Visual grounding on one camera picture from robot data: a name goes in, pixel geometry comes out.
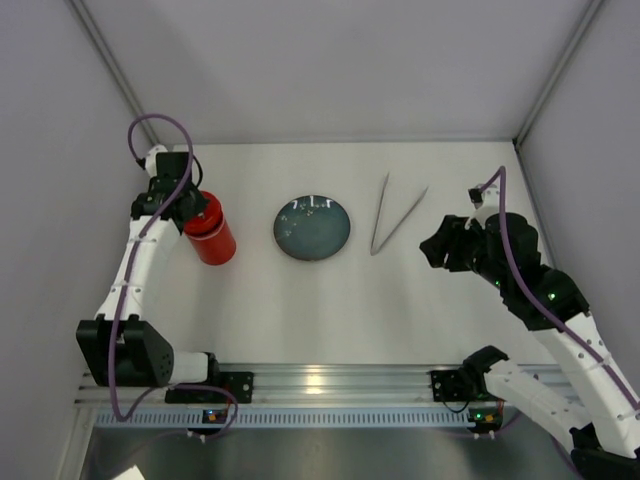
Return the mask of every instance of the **black cable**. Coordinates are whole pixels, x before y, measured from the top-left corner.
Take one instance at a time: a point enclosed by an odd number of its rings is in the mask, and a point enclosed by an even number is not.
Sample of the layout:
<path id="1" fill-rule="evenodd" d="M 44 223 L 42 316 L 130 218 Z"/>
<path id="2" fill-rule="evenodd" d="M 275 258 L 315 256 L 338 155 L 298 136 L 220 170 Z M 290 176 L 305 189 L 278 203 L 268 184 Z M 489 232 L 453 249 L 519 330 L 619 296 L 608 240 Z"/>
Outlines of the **black cable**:
<path id="1" fill-rule="evenodd" d="M 202 183 L 202 177 L 204 176 L 202 173 L 202 165 L 200 165 L 200 160 L 198 160 L 198 158 L 194 155 L 193 156 L 193 161 L 196 162 L 196 166 L 198 167 L 198 183 L 196 183 L 196 188 L 198 188 L 200 186 L 200 184 Z"/>
<path id="2" fill-rule="evenodd" d="M 467 400 L 467 403 L 464 404 L 464 406 L 460 409 L 460 410 L 454 410 L 453 408 L 451 408 L 449 405 L 447 405 L 447 402 L 445 402 L 444 400 L 442 401 L 442 404 L 447 407 L 447 410 L 449 410 L 452 413 L 462 413 L 465 411 L 465 409 L 469 406 L 469 403 L 471 403 L 471 400 Z"/>

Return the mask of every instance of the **gray floor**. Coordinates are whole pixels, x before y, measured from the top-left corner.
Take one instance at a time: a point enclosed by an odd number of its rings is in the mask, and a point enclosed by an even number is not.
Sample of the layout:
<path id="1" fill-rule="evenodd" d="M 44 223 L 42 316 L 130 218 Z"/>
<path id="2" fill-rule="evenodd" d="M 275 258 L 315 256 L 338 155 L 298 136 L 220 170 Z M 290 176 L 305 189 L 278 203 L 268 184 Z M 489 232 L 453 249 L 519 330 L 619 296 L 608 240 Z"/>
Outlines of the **gray floor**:
<path id="1" fill-rule="evenodd" d="M 94 431 L 83 480 L 113 478 L 134 463 L 147 480 L 576 478 L 526 418 L 495 441 L 434 429 L 237 430 L 206 445 L 168 436 L 130 457 L 158 433 Z"/>

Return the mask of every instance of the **white table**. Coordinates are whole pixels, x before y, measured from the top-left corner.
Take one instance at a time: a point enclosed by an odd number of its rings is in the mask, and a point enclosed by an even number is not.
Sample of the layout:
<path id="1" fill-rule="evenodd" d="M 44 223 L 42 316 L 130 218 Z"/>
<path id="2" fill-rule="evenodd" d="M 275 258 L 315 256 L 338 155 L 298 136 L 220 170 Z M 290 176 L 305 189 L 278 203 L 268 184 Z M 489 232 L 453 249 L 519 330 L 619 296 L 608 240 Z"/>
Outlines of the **white table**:
<path id="1" fill-rule="evenodd" d="M 418 250 L 445 214 L 471 214 L 467 189 L 500 165 L 508 172 L 508 209 L 536 225 L 510 143 L 200 145 L 195 151 L 205 171 L 201 188 L 220 198 L 238 250 L 228 264 L 211 267 L 180 240 L 149 316 L 174 347 L 213 351 L 224 363 L 443 365 L 492 344 L 522 364 L 555 363 L 491 285 L 472 273 L 434 270 Z M 388 171 L 379 238 L 430 188 L 371 257 Z M 316 263 L 289 258 L 272 234 L 279 209 L 305 194 L 335 199 L 351 218 L 345 247 Z"/>

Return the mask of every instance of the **red canister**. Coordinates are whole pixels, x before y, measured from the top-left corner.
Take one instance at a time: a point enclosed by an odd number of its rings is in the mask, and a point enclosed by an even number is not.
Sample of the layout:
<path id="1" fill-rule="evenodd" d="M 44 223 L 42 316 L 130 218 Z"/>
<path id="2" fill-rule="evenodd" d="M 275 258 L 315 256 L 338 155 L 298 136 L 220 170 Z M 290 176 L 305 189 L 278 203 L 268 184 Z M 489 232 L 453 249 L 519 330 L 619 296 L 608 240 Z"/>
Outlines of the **red canister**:
<path id="1" fill-rule="evenodd" d="M 184 225 L 184 233 L 198 252 L 200 260 L 209 265 L 222 265 L 236 253 L 236 241 L 222 213 L 220 201 L 209 192 L 201 191 L 209 200 L 202 215 Z"/>

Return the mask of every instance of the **red lid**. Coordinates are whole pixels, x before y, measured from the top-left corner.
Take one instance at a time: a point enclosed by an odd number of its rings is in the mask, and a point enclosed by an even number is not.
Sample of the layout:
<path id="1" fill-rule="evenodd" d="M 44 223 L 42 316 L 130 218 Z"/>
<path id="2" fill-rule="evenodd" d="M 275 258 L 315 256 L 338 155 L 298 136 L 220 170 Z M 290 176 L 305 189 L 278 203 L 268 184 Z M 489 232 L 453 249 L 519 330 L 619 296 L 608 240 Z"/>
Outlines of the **red lid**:
<path id="1" fill-rule="evenodd" d="M 220 205 L 220 201 L 209 192 L 201 190 L 200 193 L 209 200 L 207 208 L 202 216 L 198 215 L 184 224 L 184 233 L 196 237 L 212 232 L 222 222 L 222 205 Z"/>

